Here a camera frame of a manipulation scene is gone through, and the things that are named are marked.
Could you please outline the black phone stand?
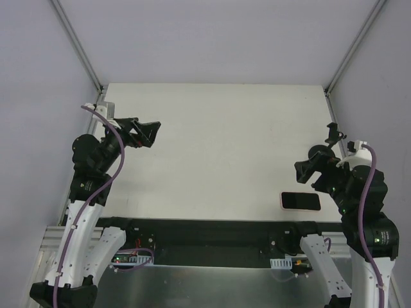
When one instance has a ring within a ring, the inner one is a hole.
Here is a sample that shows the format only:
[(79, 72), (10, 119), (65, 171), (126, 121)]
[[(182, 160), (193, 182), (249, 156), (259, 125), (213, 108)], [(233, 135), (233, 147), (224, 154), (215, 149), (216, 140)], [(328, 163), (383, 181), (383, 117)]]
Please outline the black phone stand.
[(338, 130), (338, 125), (335, 122), (329, 123), (327, 127), (329, 128), (329, 133), (325, 140), (326, 145), (318, 144), (312, 146), (308, 152), (309, 159), (314, 157), (318, 152), (325, 153), (330, 157), (335, 157), (335, 152), (332, 150), (333, 146), (347, 137), (347, 135)]

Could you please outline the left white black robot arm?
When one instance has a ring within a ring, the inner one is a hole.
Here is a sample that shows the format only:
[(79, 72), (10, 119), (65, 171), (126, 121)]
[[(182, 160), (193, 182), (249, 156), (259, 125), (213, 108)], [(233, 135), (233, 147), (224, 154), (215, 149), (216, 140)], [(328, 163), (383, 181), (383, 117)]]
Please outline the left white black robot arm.
[(119, 175), (119, 171), (109, 175), (108, 170), (115, 161), (122, 169), (126, 147), (151, 147), (161, 124), (124, 118), (103, 127), (103, 138), (83, 134), (73, 142), (74, 175), (64, 233), (44, 281), (30, 289), (30, 298), (41, 307), (93, 307), (98, 283), (113, 256), (135, 244), (136, 235), (128, 228), (104, 228), (95, 246), (91, 246), (91, 238), (112, 182)]

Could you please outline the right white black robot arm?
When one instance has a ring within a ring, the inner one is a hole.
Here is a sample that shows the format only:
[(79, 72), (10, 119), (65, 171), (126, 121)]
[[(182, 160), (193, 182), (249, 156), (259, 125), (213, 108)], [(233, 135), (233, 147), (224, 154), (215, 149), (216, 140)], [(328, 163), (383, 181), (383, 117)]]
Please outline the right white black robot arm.
[(294, 164), (297, 182), (312, 184), (330, 195), (341, 215), (342, 232), (349, 247), (352, 282), (348, 286), (327, 251), (314, 222), (298, 223), (289, 237), (290, 248), (304, 253), (324, 294), (326, 307), (387, 307), (389, 284), (399, 251), (399, 231), (383, 212), (388, 192), (384, 174), (376, 168), (374, 150), (363, 145), (343, 160), (325, 151)]

